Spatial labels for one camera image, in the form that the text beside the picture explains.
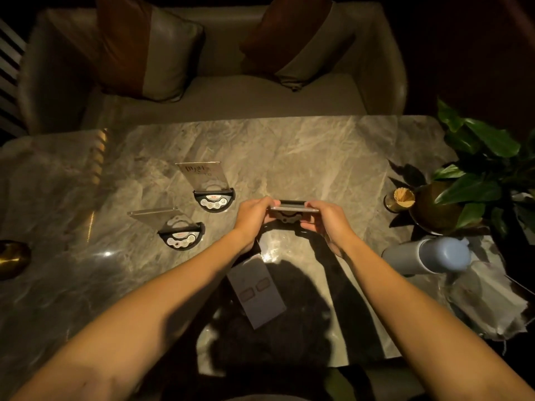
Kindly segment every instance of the hand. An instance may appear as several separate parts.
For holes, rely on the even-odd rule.
[[[352,239],[358,239],[342,207],[325,201],[308,201],[305,206],[318,209],[319,214],[304,216],[301,219],[301,227],[322,235],[334,254],[342,257],[342,251],[347,244]]]
[[[280,205],[279,200],[271,197],[264,197],[257,200],[247,200],[240,204],[237,210],[234,230],[237,231],[244,240],[245,247],[241,253],[246,253],[252,249],[255,238],[260,231],[260,227],[276,218],[272,216],[268,208]]]

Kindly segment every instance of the sofa armrest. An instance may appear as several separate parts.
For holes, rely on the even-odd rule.
[[[403,114],[407,100],[407,75],[382,8],[376,10],[367,31],[353,78],[368,114]]]
[[[20,65],[18,104],[31,135],[77,130],[94,86],[90,64],[40,12]]]

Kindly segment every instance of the sofa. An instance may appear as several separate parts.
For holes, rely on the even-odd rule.
[[[407,77],[378,3],[340,3],[354,37],[301,91],[255,72],[239,50],[267,6],[167,8],[204,26],[181,100],[105,94],[94,70],[96,10],[39,13],[21,62],[18,104],[31,135],[80,129],[309,115],[401,115]]]

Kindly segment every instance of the marble table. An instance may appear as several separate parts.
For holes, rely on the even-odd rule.
[[[442,135],[438,122],[423,116],[337,116],[8,142],[0,150],[0,238],[27,242],[33,259],[22,275],[0,282],[0,398],[120,297],[232,228],[237,203],[224,213],[203,211],[174,163],[221,161],[237,202],[264,195],[336,202],[380,253],[411,237],[410,226],[390,227],[394,215],[382,204],[394,189],[390,177],[401,179],[397,166],[428,177],[454,160]],[[190,251],[169,249],[126,215],[169,206],[206,225]],[[252,330],[224,282],[191,328],[200,372],[218,375],[250,363],[342,366],[399,355],[347,264],[318,235],[273,224],[261,247],[287,310]]]

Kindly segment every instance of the brown pillow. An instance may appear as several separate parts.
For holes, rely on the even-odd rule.
[[[203,27],[143,0],[96,1],[103,41],[101,84],[134,98],[180,99]]]
[[[331,0],[273,0],[240,50],[283,85],[299,90],[353,33]]]

